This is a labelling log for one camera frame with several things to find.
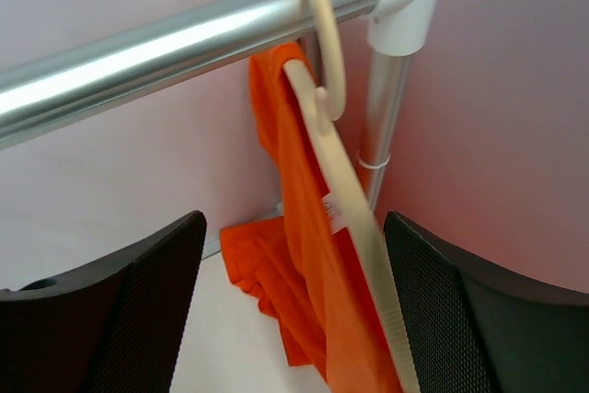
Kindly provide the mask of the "orange t shirt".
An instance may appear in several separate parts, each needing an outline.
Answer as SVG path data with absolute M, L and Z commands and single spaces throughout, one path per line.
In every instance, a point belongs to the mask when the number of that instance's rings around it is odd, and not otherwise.
M 283 70 L 303 61 L 294 42 L 249 61 L 261 146 L 281 176 L 283 214 L 224 229 L 229 281 L 278 322 L 287 363 L 314 366 L 333 392 L 401 389 L 347 231 L 333 232 L 328 188 Z

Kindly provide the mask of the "beige plastic hanger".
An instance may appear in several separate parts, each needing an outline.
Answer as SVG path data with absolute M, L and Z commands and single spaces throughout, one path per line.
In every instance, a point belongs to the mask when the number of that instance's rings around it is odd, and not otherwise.
M 317 86 L 302 61 L 289 60 L 283 70 L 297 98 L 307 135 L 329 188 L 335 210 L 331 218 L 351 236 L 400 387 L 404 392 L 418 392 L 421 388 L 386 241 L 334 125 L 346 106 L 346 78 L 333 8 L 330 0 L 301 0 L 301 3 L 309 7 L 316 20 L 325 84 Z

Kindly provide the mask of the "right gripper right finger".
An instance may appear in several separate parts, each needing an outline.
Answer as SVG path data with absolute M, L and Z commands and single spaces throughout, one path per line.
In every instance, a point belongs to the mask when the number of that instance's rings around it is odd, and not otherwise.
M 389 261 L 423 392 L 585 392 L 588 295 L 508 270 L 390 212 Z

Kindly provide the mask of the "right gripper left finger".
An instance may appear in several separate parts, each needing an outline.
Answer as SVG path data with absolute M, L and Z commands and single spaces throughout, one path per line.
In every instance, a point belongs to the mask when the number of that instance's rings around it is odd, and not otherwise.
M 205 235 L 193 211 L 83 266 L 2 290 L 2 391 L 168 392 Z

